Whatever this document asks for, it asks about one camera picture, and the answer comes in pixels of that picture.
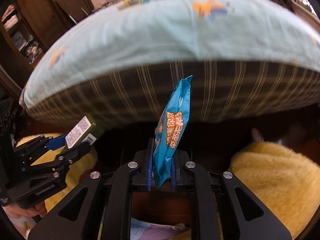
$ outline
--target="white label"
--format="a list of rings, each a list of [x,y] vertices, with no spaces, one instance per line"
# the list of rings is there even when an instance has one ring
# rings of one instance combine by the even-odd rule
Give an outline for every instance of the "white label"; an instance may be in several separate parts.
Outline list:
[[[66,143],[68,149],[73,147],[76,142],[85,134],[85,132],[90,128],[91,123],[88,118],[83,117],[79,123],[68,133],[66,136]]]
[[[89,133],[82,142],[88,142],[90,143],[90,145],[92,145],[95,141],[97,140],[97,138],[95,138],[91,133]]]

